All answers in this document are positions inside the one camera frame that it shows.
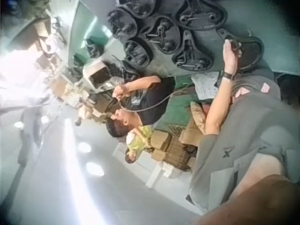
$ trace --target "yellow shirt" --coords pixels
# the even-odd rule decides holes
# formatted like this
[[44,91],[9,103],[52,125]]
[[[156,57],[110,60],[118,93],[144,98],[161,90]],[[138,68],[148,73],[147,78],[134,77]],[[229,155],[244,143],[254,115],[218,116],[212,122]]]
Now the yellow shirt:
[[[139,127],[141,133],[146,137],[150,138],[152,134],[151,125]],[[126,144],[130,151],[136,151],[136,158],[138,158],[146,147],[146,144],[143,142],[140,136],[135,133],[129,132],[126,137]]]

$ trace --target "green wall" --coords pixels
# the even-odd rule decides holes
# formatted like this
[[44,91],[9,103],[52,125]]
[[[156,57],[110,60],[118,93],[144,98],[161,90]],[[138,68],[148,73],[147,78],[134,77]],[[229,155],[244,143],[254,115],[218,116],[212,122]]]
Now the green wall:
[[83,41],[90,38],[95,43],[104,46],[109,37],[110,31],[101,21],[81,2],[79,2],[72,30],[69,45],[69,66],[72,66],[72,56],[77,53],[79,58],[86,62],[89,59]]

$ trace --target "logo on shirt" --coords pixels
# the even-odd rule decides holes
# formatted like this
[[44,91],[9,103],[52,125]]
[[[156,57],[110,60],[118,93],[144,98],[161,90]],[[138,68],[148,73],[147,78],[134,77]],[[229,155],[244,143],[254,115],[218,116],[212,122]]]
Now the logo on shirt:
[[232,152],[232,150],[234,148],[235,148],[235,146],[230,146],[230,147],[227,147],[227,148],[223,148],[223,150],[224,150],[223,158],[230,157],[230,153]]

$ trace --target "worker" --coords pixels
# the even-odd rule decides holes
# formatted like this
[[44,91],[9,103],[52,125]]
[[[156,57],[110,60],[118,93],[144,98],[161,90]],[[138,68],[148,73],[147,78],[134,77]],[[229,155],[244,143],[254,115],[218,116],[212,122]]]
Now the worker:
[[119,109],[108,118],[106,127],[113,137],[123,137],[134,128],[151,125],[165,113],[169,99],[158,104],[174,91],[173,77],[159,78],[147,76],[115,87],[112,96],[119,101],[124,99],[125,108],[136,111],[152,107],[142,112],[129,112]]
[[299,116],[281,102],[272,71],[257,69],[235,77],[238,57],[229,40],[223,57],[223,78],[205,121],[190,183],[192,202],[203,211],[255,189],[271,175],[292,183],[300,179]]
[[284,176],[270,175],[193,224],[299,225],[299,185]]
[[127,152],[125,161],[129,164],[134,163],[145,148],[150,148],[149,138],[152,134],[151,125],[134,128],[126,136]]

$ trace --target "wrist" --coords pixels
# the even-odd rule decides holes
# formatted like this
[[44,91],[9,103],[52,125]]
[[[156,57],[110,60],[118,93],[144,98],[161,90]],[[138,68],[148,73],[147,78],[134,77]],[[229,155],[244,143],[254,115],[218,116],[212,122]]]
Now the wrist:
[[224,67],[224,72],[233,76],[235,74],[235,69],[232,67]]

